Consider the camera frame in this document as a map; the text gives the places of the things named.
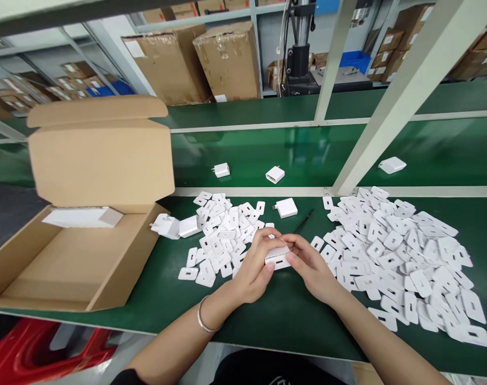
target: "black machine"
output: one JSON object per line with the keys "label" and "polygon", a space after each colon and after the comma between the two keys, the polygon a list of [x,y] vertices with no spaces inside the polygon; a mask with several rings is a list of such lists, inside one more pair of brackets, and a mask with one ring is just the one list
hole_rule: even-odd
{"label": "black machine", "polygon": [[[280,68],[280,92],[283,96],[319,94],[318,84],[309,68],[310,45],[307,42],[309,32],[316,28],[316,0],[286,0],[289,2],[284,23],[283,60]],[[367,16],[373,0],[358,0],[352,18],[352,26],[361,25]],[[291,21],[295,43],[287,48],[287,36]]]}

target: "black sleeve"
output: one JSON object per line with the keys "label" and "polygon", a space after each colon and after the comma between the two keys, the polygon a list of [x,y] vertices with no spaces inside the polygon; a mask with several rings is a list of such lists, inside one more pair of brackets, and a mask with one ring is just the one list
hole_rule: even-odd
{"label": "black sleeve", "polygon": [[140,380],[136,370],[126,369],[119,374],[112,381],[111,385],[147,385],[145,382]]}

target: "open cardboard box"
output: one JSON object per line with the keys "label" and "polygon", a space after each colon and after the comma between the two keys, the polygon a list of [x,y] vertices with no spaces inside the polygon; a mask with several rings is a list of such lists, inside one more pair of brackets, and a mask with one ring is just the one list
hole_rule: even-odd
{"label": "open cardboard box", "polygon": [[94,311],[123,306],[174,192],[168,127],[148,120],[167,107],[143,95],[55,102],[33,108],[29,154],[38,195],[55,207],[110,206],[114,228],[61,228],[46,207],[0,248],[0,307]]}

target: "cardboard box flap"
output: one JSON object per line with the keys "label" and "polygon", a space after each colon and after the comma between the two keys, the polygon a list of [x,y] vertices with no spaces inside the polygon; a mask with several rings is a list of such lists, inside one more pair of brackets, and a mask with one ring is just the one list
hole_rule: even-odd
{"label": "cardboard box flap", "polygon": [[165,117],[168,109],[159,98],[149,95],[91,98],[74,103],[57,102],[36,106],[28,115],[28,127],[69,123]]}
{"label": "cardboard box flap", "polygon": [[251,21],[244,21],[234,24],[229,24],[220,27],[214,27],[208,30],[206,33],[202,34],[201,36],[197,37],[194,40],[194,44],[198,45],[205,40],[212,39],[214,37],[217,38],[217,41],[230,39],[232,36],[243,36],[248,33],[253,28],[253,24]]}
{"label": "cardboard box flap", "polygon": [[38,195],[55,206],[151,204],[175,190],[170,130],[148,119],[44,127],[28,144]]}

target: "white cable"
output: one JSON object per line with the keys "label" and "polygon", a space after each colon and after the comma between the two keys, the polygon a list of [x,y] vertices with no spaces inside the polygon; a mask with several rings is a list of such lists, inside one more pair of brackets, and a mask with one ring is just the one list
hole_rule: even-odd
{"label": "white cable", "polygon": [[288,5],[291,0],[286,0],[284,2],[284,10],[282,12],[282,21],[281,21],[281,35],[279,37],[279,57],[277,59],[277,96],[281,97],[281,83],[282,83],[282,67],[281,67],[281,48],[282,48],[282,41],[284,39],[284,16],[286,15],[286,10],[288,9]]}

